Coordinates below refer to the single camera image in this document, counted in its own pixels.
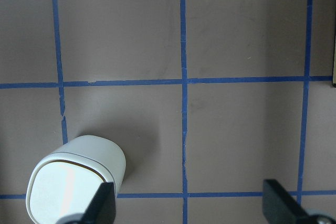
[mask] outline white object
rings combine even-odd
[[[98,187],[114,182],[115,196],[126,168],[125,155],[114,142],[80,136],[43,158],[30,177],[26,207],[36,224],[84,213]]]

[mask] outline vertical blue tape strip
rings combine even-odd
[[[56,62],[57,62],[57,77],[58,77],[58,92],[59,92],[59,105],[61,113],[61,127],[63,144],[68,142],[67,136],[67,122],[64,115],[65,101],[64,101],[64,84],[63,84],[63,71],[61,61],[61,40],[59,36],[59,19],[58,19],[58,0],[52,0],[52,11],[54,16],[54,33],[55,33],[55,48],[56,48]]]
[[[186,21],[185,0],[180,0],[181,18],[181,67],[182,67],[182,188],[183,188],[183,224],[188,223],[188,185],[185,169],[185,145],[187,138],[188,77],[186,57]]]
[[[303,102],[302,102],[302,119],[300,135],[300,154],[299,154],[299,171],[297,186],[297,202],[302,201],[303,173],[305,169],[305,150],[306,150],[306,132],[307,132],[307,115],[308,115],[308,96],[310,80],[310,58],[311,58],[311,31],[312,31],[312,8],[313,0],[307,0],[307,24],[306,24],[306,55],[304,63],[305,81],[303,83]]]

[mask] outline gray surface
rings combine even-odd
[[[307,0],[187,0],[188,75],[303,74]]]
[[[336,195],[318,195],[318,196],[303,196],[302,206],[305,209],[319,210],[324,214],[336,217]]]
[[[0,224],[34,224],[26,211],[25,200],[0,200]]]
[[[261,197],[191,198],[189,223],[267,224],[261,210]]]
[[[59,0],[64,79],[181,77],[180,0]]]
[[[0,194],[25,194],[36,164],[62,144],[58,90],[0,90],[0,111]]]
[[[334,52],[336,0],[313,0],[311,41],[312,76],[331,76]]]
[[[189,86],[191,192],[261,191],[264,178],[296,190],[302,83]]]
[[[310,83],[305,190],[334,190],[336,188],[336,89],[329,82]]]
[[[105,137],[125,152],[121,193],[182,191],[181,86],[66,88],[69,140]]]
[[[118,199],[114,224],[182,223],[182,199]]]
[[[0,5],[0,83],[57,81],[51,0]]]

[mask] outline grid square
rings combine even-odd
[[[51,0],[0,3],[0,83],[56,82]]]
[[[59,0],[67,81],[181,77],[179,0]]]
[[[182,199],[117,199],[114,223],[182,223]]]
[[[301,76],[307,0],[187,0],[191,78]]]
[[[331,76],[335,43],[336,0],[313,0],[311,76]]]
[[[303,196],[302,207],[304,209],[319,210],[335,218],[336,195]]]
[[[28,216],[24,199],[1,199],[0,216],[0,224],[34,224]]]
[[[190,198],[189,222],[267,224],[262,213],[261,197]]]
[[[0,194],[25,194],[37,163],[62,144],[58,90],[0,90],[0,122]]]
[[[182,191],[181,86],[65,88],[69,140],[84,134],[126,155],[121,193]]]
[[[311,82],[308,102],[303,189],[334,190],[336,89],[330,82]]]
[[[190,192],[296,190],[302,83],[195,84],[188,91]]]

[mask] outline black object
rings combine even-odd
[[[56,224],[113,224],[115,203],[114,183],[102,183],[84,214],[65,216]]]
[[[262,203],[270,224],[336,224],[328,216],[308,215],[275,179],[264,180]]]

